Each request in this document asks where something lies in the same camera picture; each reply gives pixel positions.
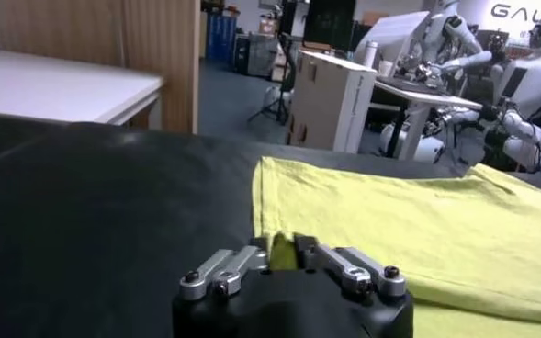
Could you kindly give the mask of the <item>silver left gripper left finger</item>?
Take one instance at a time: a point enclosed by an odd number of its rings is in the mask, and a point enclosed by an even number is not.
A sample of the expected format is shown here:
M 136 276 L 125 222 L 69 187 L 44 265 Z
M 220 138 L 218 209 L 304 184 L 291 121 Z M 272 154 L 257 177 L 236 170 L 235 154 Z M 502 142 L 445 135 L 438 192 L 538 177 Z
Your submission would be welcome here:
M 241 250 L 219 249 L 179 281 L 178 297 L 198 301 L 208 293 L 231 297 L 240 292 L 242 280 L 250 271 L 268 268 L 268 240 L 256 237 Z

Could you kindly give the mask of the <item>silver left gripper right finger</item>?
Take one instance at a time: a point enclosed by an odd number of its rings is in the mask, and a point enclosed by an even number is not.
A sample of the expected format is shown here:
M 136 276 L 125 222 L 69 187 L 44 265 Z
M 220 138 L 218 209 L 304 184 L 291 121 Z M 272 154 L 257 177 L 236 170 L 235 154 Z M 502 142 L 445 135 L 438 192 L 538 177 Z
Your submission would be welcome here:
M 294 245 L 299 267 L 332 273 L 341 288 L 353 295 L 376 291 L 389 298 L 407 293 L 407 280 L 395 265 L 382 265 L 354 247 L 331 248 L 315 237 L 296 233 Z

